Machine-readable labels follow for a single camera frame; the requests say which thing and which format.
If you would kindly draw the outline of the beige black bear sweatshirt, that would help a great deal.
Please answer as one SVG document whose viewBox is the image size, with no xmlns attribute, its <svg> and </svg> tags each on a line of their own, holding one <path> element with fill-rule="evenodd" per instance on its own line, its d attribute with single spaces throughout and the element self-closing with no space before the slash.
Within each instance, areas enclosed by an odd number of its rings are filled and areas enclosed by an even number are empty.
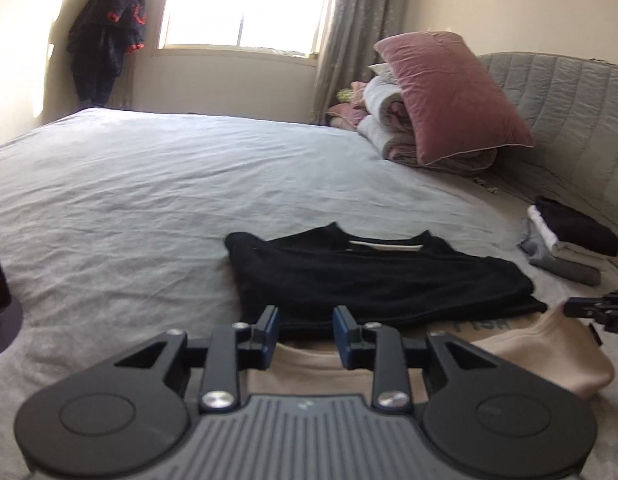
<svg viewBox="0 0 618 480">
<path fill-rule="evenodd" d="M 234 232 L 224 244 L 244 321 L 269 306 L 280 313 L 277 351 L 270 370 L 248 374 L 251 393 L 369 393 L 367 370 L 341 366 L 338 306 L 407 336 L 449 330 L 582 399 L 614 379 L 590 331 L 540 301 L 513 262 L 458 252 L 426 232 L 373 240 L 334 223 L 274 240 Z"/>
</svg>

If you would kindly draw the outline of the folded grey sweater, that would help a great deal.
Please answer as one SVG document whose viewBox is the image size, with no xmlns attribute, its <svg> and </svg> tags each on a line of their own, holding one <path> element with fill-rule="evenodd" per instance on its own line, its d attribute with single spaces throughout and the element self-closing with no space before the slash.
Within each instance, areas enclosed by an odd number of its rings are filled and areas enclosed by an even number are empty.
<svg viewBox="0 0 618 480">
<path fill-rule="evenodd" d="M 537 266 L 539 269 L 569 281 L 592 287 L 601 285 L 600 270 L 553 256 L 530 220 L 525 220 L 522 224 L 522 237 L 518 247 L 522 249 L 532 266 Z"/>
</svg>

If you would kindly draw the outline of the folded black garment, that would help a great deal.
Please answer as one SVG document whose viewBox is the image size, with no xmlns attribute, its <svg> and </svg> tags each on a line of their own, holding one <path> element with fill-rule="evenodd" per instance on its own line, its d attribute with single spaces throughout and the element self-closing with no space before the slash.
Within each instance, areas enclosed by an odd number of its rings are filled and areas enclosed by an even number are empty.
<svg viewBox="0 0 618 480">
<path fill-rule="evenodd" d="M 587 214 L 544 196 L 538 196 L 533 206 L 561 242 L 612 258 L 618 256 L 618 236 Z"/>
</svg>

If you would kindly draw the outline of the folded white garment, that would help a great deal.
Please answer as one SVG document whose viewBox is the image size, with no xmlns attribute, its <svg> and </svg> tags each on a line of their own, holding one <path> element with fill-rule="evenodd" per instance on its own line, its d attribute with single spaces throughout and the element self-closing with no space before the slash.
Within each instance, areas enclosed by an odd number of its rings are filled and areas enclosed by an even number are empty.
<svg viewBox="0 0 618 480">
<path fill-rule="evenodd" d="M 561 242 L 557 235 L 548 227 L 536 206 L 529 206 L 527 217 L 540 234 L 550 254 L 556 258 L 593 266 L 593 260 L 608 261 L 612 257 L 592 252 L 568 242 Z"/>
</svg>

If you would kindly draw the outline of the grey quilted headboard cover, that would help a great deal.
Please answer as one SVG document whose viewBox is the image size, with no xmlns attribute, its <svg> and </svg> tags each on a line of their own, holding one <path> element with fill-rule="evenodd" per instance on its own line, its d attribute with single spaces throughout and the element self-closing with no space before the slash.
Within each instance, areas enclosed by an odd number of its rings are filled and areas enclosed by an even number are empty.
<svg viewBox="0 0 618 480">
<path fill-rule="evenodd" d="M 502 148 L 490 170 L 495 180 L 526 200 L 558 200 L 618 236 L 618 66 L 531 52 L 480 61 L 536 141 Z"/>
</svg>

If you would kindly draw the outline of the folded grey pink quilt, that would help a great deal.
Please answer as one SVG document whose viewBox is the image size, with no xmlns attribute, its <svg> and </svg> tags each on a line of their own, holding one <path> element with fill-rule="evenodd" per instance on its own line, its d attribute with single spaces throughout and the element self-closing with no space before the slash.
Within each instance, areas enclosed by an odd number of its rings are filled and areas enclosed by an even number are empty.
<svg viewBox="0 0 618 480">
<path fill-rule="evenodd" d="M 387 63 L 369 66 L 373 77 L 363 90 L 367 116 L 357 131 L 369 141 L 383 159 L 412 168 L 425 168 L 447 174 L 476 176 L 495 161 L 496 149 L 452 155 L 429 166 L 417 160 L 414 130 L 402 100 L 397 79 Z"/>
</svg>

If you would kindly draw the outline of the round phone stand base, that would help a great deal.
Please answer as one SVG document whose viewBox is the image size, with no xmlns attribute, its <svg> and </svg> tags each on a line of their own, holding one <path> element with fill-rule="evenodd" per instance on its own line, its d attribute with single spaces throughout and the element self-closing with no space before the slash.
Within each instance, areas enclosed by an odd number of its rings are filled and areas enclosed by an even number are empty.
<svg viewBox="0 0 618 480">
<path fill-rule="evenodd" d="M 5 352 L 18 336 L 23 326 L 23 307 L 15 298 L 0 312 L 0 354 Z"/>
</svg>

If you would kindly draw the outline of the small pink pillow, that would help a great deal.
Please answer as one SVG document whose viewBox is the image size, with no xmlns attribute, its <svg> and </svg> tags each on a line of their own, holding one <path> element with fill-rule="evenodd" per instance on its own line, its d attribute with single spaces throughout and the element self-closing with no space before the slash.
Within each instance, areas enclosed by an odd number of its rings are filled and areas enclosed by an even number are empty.
<svg viewBox="0 0 618 480">
<path fill-rule="evenodd" d="M 337 92 L 337 103 L 326 111 L 326 121 L 330 127 L 356 131 L 359 123 L 369 112 L 365 106 L 364 90 L 367 83 L 353 81 L 348 88 Z"/>
</svg>

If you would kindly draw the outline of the pink velvet pillow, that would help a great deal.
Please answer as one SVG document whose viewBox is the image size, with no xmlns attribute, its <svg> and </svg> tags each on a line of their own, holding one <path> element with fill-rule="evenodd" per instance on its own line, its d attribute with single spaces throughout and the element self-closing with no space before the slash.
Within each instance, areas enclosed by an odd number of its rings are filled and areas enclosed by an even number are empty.
<svg viewBox="0 0 618 480">
<path fill-rule="evenodd" d="M 532 148 L 534 137 L 484 63 L 454 32 L 405 32 L 379 40 L 424 166 L 506 146 Z"/>
</svg>

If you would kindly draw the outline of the window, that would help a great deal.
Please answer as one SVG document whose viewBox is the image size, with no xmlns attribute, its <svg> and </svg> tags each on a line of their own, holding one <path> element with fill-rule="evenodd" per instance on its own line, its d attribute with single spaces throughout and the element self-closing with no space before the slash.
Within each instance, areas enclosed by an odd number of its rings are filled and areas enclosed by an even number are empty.
<svg viewBox="0 0 618 480">
<path fill-rule="evenodd" d="M 158 47 L 318 55 L 332 0 L 165 0 Z"/>
</svg>

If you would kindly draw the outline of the grey patterned curtain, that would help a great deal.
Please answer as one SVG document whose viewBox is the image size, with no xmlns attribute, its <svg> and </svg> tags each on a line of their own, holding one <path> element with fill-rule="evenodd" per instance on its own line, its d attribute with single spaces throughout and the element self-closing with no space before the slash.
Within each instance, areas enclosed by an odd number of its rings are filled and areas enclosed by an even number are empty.
<svg viewBox="0 0 618 480">
<path fill-rule="evenodd" d="M 377 41 L 399 34 L 408 0 L 331 0 L 318 54 L 310 121 L 326 122 L 336 93 L 366 81 L 376 62 Z"/>
</svg>

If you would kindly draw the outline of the hanging navy jacket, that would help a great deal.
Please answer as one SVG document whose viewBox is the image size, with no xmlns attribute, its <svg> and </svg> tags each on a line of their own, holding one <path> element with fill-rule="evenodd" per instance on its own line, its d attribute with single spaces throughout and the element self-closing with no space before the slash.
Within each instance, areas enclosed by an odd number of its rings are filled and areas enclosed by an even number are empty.
<svg viewBox="0 0 618 480">
<path fill-rule="evenodd" d="M 108 104 L 125 56 L 146 45 L 146 0 L 88 0 L 68 33 L 77 98 Z"/>
</svg>

